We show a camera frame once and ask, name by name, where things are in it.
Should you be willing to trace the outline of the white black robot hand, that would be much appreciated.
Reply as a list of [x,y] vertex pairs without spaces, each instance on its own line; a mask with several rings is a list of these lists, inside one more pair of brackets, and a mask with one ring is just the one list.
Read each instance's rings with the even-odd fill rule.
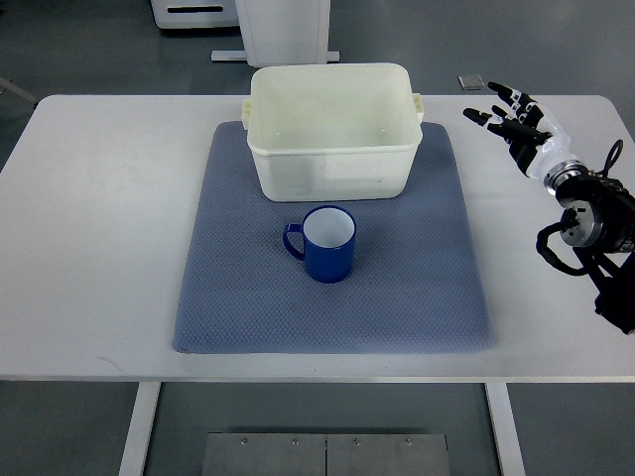
[[572,140],[556,116],[529,94],[490,81],[488,87],[508,107],[493,105],[490,112],[465,108],[463,115],[504,140],[520,172],[546,181],[563,164],[580,163],[571,151]]

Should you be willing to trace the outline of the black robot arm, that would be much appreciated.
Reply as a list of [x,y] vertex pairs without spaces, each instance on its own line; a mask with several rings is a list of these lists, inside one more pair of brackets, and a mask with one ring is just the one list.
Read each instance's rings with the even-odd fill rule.
[[[599,172],[568,161],[548,173],[548,189],[564,211],[559,221],[538,233],[536,250],[554,269],[588,276],[598,290],[595,312],[629,335],[634,332],[634,197],[609,176],[622,149],[623,142],[616,141]],[[572,248],[578,268],[549,247],[554,234]]]

